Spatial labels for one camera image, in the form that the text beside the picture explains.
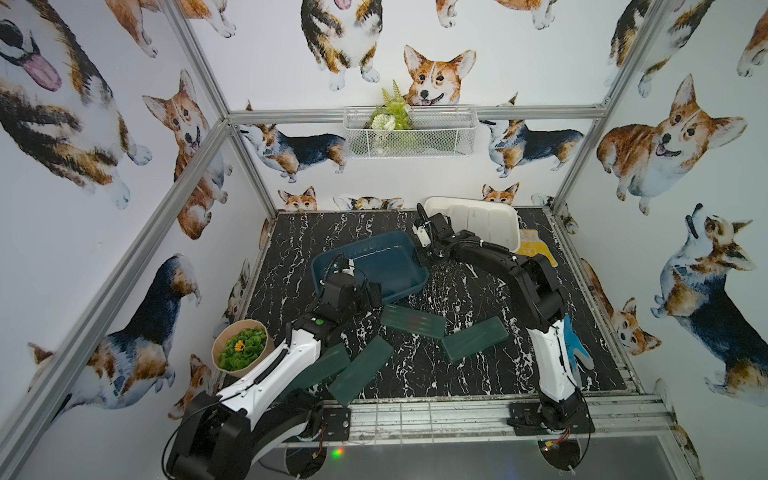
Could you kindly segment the teal plastic storage box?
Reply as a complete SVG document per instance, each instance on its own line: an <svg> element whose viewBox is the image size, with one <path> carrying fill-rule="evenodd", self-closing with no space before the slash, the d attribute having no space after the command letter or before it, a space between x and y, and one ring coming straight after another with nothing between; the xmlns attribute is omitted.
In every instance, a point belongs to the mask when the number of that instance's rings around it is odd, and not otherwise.
<svg viewBox="0 0 768 480"><path fill-rule="evenodd" d="M429 272L416 260L415 248L406 232L395 230L319 254L311 264L315 292L322 290L325 271L334 258L343 255L353 261L357 279L381 284L383 303L418 293L426 285Z"/></svg>

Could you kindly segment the white plastic storage box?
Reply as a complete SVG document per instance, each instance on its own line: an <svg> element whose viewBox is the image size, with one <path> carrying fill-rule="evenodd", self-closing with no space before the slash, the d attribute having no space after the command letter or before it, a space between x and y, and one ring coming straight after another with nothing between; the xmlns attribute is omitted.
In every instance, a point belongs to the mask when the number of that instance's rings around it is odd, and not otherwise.
<svg viewBox="0 0 768 480"><path fill-rule="evenodd" d="M453 197L430 197L423 205L428 216L440 213L455 232L467 230L483 241L517 252L521 246L518 212L503 203Z"/></svg>

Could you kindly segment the dark green pencil case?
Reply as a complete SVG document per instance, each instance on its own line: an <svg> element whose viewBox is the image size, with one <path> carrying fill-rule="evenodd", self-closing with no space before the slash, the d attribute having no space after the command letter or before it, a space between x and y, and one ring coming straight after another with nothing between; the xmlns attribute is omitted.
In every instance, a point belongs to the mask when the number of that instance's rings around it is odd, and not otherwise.
<svg viewBox="0 0 768 480"><path fill-rule="evenodd" d="M385 305L380 324L413 335L440 340L445 336L447 320L439 315L400 305Z"/></svg>
<svg viewBox="0 0 768 480"><path fill-rule="evenodd" d="M328 392L340 405L348 407L387 363L393 351L382 337L374 337L328 386Z"/></svg>
<svg viewBox="0 0 768 480"><path fill-rule="evenodd" d="M343 343L336 344L325 351L319 359L303 370L281 393L284 397L297 390L307 390L322 384L343 371L351 363L349 353Z"/></svg>
<svg viewBox="0 0 768 480"><path fill-rule="evenodd" d="M506 341L508 336L502 321L492 317L444 337L440 344L447 358L457 362Z"/></svg>

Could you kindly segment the dark green pencil case front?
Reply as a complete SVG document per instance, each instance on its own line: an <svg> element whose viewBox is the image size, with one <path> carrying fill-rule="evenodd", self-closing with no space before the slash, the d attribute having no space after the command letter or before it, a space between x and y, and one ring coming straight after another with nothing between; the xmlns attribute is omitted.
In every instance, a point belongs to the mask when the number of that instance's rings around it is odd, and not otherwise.
<svg viewBox="0 0 768 480"><path fill-rule="evenodd" d="M328 386L328 392L340 405L348 407L387 363L393 351L382 337L374 337Z"/></svg>

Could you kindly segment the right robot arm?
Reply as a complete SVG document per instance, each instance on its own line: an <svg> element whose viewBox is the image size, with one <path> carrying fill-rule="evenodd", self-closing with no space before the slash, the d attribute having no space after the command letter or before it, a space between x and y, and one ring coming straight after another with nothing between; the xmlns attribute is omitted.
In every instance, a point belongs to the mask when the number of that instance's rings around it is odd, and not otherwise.
<svg viewBox="0 0 768 480"><path fill-rule="evenodd" d="M577 336L561 283L549 260L542 255L520 257L471 231L456 232L447 216L430 215L422 204L416 211L413 233L419 241L418 261L429 266L453 260L501 280L508 288L516 319L530 337L539 378L538 402L512 406L507 424L517 434L593 433L588 403L578 386L567 343Z"/></svg>

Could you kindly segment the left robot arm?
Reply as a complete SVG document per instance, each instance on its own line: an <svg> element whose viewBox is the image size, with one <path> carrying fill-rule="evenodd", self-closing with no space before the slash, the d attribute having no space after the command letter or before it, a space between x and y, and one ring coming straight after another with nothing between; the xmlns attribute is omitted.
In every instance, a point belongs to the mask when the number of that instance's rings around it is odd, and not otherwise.
<svg viewBox="0 0 768 480"><path fill-rule="evenodd" d="M321 356L329 337L383 304L382 286L359 281L353 268L330 274L307 311L261 363L220 393L197 395L161 455L168 479L244 479L252 464L283 440L320 420L306 394L278 397Z"/></svg>

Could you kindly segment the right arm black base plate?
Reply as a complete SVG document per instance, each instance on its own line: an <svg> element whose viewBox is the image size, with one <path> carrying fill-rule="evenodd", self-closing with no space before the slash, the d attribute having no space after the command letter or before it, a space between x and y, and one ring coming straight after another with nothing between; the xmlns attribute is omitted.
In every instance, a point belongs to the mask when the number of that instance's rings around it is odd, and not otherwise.
<svg viewBox="0 0 768 480"><path fill-rule="evenodd" d="M541 402L510 403L506 423L517 435L591 434L595 426L583 401L555 405Z"/></svg>

